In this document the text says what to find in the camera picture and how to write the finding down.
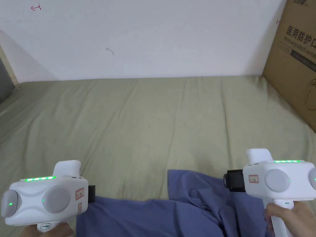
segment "human hand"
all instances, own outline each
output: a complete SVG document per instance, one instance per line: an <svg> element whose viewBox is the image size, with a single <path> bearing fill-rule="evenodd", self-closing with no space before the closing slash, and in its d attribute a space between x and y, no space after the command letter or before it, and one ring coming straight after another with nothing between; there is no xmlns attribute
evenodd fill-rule
<svg viewBox="0 0 316 237"><path fill-rule="evenodd" d="M38 231L37 225L30 225L24 228L21 237L68 237L73 233L73 230L67 223L60 223L54 229L45 233Z"/></svg>
<svg viewBox="0 0 316 237"><path fill-rule="evenodd" d="M281 218L293 237L316 236L316 219L309 206L305 203L294 202L292 210L269 203L264 218L269 222L268 230L273 232L272 216Z"/></svg>

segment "red label sticker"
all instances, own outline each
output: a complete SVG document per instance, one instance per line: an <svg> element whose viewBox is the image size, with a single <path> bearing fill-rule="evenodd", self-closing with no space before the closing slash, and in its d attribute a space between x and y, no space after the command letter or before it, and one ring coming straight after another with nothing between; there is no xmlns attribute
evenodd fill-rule
<svg viewBox="0 0 316 237"><path fill-rule="evenodd" d="M82 210L82 203L79 203L78 204L78 214L77 215L81 214L81 210Z"/></svg>
<svg viewBox="0 0 316 237"><path fill-rule="evenodd" d="M259 183L258 175L249 175L249 183Z"/></svg>
<svg viewBox="0 0 316 237"><path fill-rule="evenodd" d="M82 198L83 196L84 196L84 188L81 188L76 191L76 200L78 200L79 198Z"/></svg>

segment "wrinkled fabric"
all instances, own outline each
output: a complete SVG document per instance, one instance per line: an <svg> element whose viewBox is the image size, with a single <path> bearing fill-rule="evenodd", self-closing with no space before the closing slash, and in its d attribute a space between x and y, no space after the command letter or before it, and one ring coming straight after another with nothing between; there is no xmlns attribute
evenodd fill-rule
<svg viewBox="0 0 316 237"><path fill-rule="evenodd" d="M79 160L98 196L168 199L169 169L222 178L249 148L316 164L315 141L260 76L27 82L0 104L0 193ZM1 237L22 230L0 218Z"/></svg>
<svg viewBox="0 0 316 237"><path fill-rule="evenodd" d="M77 236L268 236L261 199L230 192L223 180L168 171L169 200L96 197L77 217Z"/></svg>

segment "cardboard box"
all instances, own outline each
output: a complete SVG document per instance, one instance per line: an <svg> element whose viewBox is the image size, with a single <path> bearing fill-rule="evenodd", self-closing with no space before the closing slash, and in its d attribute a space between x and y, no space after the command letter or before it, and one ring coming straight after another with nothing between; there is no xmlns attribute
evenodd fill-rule
<svg viewBox="0 0 316 237"><path fill-rule="evenodd" d="M316 131L316 0L288 0L263 76Z"/></svg>

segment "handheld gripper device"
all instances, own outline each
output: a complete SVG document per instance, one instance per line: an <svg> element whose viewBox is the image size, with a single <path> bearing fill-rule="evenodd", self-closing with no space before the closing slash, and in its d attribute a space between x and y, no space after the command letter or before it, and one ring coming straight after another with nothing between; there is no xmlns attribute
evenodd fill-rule
<svg viewBox="0 0 316 237"><path fill-rule="evenodd" d="M60 161L52 176L21 179L2 197L1 216L7 225L37 224L46 232L85 212L95 201L95 186L80 177L80 161Z"/></svg>
<svg viewBox="0 0 316 237"><path fill-rule="evenodd" d="M264 207L275 203L292 209L293 201L316 198L316 168L302 160L272 159L267 149L247 150L249 164L240 170L228 170L224 184L230 191L246 192L261 198ZM276 237L292 237L282 219L271 218Z"/></svg>

